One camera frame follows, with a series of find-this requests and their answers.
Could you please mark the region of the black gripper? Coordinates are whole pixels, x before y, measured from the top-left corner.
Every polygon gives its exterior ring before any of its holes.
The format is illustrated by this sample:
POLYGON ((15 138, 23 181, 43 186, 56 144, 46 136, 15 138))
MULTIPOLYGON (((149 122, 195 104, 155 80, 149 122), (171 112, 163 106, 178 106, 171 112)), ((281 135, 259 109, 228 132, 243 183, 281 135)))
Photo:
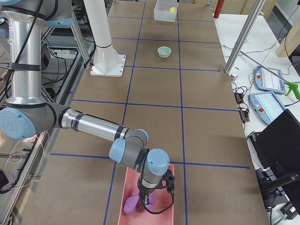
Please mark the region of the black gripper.
POLYGON ((147 206, 150 204, 150 194, 157 189, 166 189, 167 192, 174 199, 174 185, 175 177, 173 176, 171 170, 167 170, 166 173, 161 177, 160 181, 156 183, 149 183, 145 179, 144 172, 141 173, 138 180, 139 198, 142 199, 142 204, 147 206))

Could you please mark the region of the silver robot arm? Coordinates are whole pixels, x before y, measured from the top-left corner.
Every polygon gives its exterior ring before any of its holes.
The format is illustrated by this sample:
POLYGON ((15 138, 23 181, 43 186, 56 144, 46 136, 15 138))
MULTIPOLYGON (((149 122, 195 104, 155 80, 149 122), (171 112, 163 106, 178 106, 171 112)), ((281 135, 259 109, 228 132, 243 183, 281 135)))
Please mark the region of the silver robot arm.
POLYGON ((143 129, 129 129, 58 104, 51 86, 63 83, 59 75, 42 82, 41 28, 71 28, 77 19, 70 0, 3 0, 1 12, 7 19, 10 45, 9 75, 5 85, 6 107, 0 112, 0 128, 15 140, 31 138, 52 128, 72 129, 112 142, 109 158, 140 174, 138 193, 129 199, 146 210, 153 204, 153 192, 165 189, 174 196, 174 176, 169 155, 162 149, 148 149, 149 136, 143 129))

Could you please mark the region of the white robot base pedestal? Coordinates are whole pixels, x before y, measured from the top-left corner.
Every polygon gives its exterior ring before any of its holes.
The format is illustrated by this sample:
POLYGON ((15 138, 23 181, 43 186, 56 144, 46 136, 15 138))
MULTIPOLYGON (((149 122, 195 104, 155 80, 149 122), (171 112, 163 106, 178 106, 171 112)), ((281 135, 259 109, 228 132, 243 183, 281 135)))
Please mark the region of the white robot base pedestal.
POLYGON ((118 54, 113 47, 105 2, 103 0, 85 0, 84 5, 96 45, 90 74, 92 76, 121 77, 126 56, 118 54))

